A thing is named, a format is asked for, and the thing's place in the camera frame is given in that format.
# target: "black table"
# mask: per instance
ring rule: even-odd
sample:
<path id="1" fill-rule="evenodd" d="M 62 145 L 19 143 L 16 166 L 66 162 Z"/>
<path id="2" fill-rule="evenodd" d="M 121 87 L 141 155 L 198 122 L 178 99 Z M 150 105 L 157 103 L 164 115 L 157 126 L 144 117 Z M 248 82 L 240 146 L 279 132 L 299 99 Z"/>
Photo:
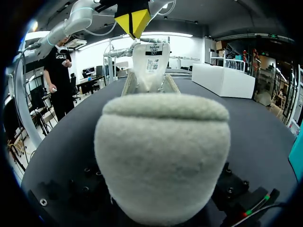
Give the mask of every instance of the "black table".
<path id="1" fill-rule="evenodd" d="M 91 94 L 94 93 L 94 89 L 93 89 L 93 85 L 96 81 L 100 80 L 100 79 L 103 79 L 104 77 L 101 76 L 101 77 L 95 77 L 95 78 L 92 78 L 90 81 L 86 81 L 86 82 L 83 82 L 83 83 L 80 83 L 80 84 L 77 84 L 77 89 L 79 91 L 80 87 L 82 87 L 82 93 L 85 94 L 87 92 L 91 92 Z"/>
<path id="2" fill-rule="evenodd" d="M 262 186 L 268 191 L 277 188 L 281 193 L 277 201 L 287 201 L 297 186 L 295 175 L 288 162 L 294 136 L 264 106 L 248 99 L 221 98 L 189 79 L 175 79 L 181 93 L 203 96 L 223 104 L 230 112 L 232 134 L 228 156 L 230 168 L 241 179 L 250 182 L 250 191 Z M 32 190 L 36 197 L 37 186 L 51 180 L 66 185 L 69 179 L 83 175 L 88 163 L 94 161 L 93 138 L 96 123 L 103 106 L 114 97 L 121 96 L 125 79 L 101 89 L 75 107 L 57 124 L 38 147 L 27 167 L 22 181 L 26 193 Z M 212 226 L 219 226 L 225 218 L 212 200 L 206 205 Z M 267 225 L 279 213 L 269 210 L 261 219 Z M 61 210 L 66 224 L 83 221 L 81 215 Z M 102 214 L 90 216 L 86 224 L 102 219 Z"/>

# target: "man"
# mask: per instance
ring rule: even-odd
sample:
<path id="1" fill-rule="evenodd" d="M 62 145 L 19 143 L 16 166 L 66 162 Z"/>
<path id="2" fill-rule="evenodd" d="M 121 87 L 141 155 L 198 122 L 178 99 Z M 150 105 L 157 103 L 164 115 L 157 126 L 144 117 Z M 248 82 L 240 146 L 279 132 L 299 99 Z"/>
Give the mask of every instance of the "man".
<path id="1" fill-rule="evenodd" d="M 71 56 L 64 44 L 70 37 L 61 40 L 45 58 L 44 75 L 58 121 L 74 108 L 68 68 Z"/>

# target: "green light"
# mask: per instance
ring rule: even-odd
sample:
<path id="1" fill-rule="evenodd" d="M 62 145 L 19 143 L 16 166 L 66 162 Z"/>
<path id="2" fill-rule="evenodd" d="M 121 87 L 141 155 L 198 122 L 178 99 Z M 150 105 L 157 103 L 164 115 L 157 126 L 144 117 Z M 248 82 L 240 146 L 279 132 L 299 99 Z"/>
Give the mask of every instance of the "green light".
<path id="1" fill-rule="evenodd" d="M 248 211 L 246 211 L 246 213 L 245 213 L 247 216 L 248 215 L 251 215 L 252 214 L 252 210 L 248 210 Z"/>
<path id="2" fill-rule="evenodd" d="M 269 34 L 268 35 L 270 38 L 274 38 L 274 39 L 277 39 L 278 38 L 278 35 L 276 35 L 276 34 Z"/>

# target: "fluorescent light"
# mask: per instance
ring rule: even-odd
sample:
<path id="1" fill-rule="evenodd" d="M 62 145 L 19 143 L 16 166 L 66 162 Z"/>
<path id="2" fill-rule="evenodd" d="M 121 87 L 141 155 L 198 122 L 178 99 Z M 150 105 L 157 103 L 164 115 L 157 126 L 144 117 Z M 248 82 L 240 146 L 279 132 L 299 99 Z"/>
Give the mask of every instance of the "fluorescent light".
<path id="1" fill-rule="evenodd" d="M 32 81 L 35 78 L 35 75 L 33 75 L 30 79 L 29 82 Z"/>
<path id="2" fill-rule="evenodd" d="M 25 36 L 25 41 L 37 38 L 46 37 L 49 34 L 49 31 L 40 31 L 40 32 L 30 32 Z"/>
<path id="3" fill-rule="evenodd" d="M 101 41 L 99 41 L 99 42 L 95 42 L 95 43 L 93 43 L 93 44 L 86 45 L 85 47 L 80 48 L 79 51 L 83 51 L 83 50 L 85 50 L 85 49 L 87 49 L 87 48 L 90 48 L 90 47 L 92 47 L 92 46 L 95 46 L 95 45 L 98 45 L 98 44 L 102 44 L 102 43 L 106 43 L 106 42 L 109 42 L 109 39 L 104 39 L 104 40 L 101 40 Z"/>
<path id="4" fill-rule="evenodd" d="M 183 37 L 193 37 L 193 35 L 190 34 L 176 33 L 176 32 L 143 32 L 142 35 L 176 35 Z"/>
<path id="5" fill-rule="evenodd" d="M 32 25 L 32 30 L 33 30 L 33 32 L 35 32 L 35 31 L 37 30 L 37 28 L 38 28 L 38 22 L 35 21 L 35 22 L 33 23 L 33 25 Z"/>
<path id="6" fill-rule="evenodd" d="M 285 80 L 285 82 L 287 81 L 286 79 L 285 79 L 285 77 L 283 76 L 283 74 L 281 73 L 281 76 L 283 77 L 283 79 Z"/>

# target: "black t-shirt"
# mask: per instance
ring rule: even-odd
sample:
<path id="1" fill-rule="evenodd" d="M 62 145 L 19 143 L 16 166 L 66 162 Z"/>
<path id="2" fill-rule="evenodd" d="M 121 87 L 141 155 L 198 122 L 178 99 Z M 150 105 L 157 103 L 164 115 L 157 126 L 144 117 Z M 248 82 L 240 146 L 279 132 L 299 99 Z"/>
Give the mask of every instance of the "black t-shirt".
<path id="1" fill-rule="evenodd" d="M 48 71 L 52 84 L 56 85 L 58 91 L 64 92 L 71 89 L 70 76 L 68 68 L 62 65 L 65 60 L 70 60 L 71 56 L 68 52 L 58 53 L 54 47 L 45 58 L 44 69 Z"/>

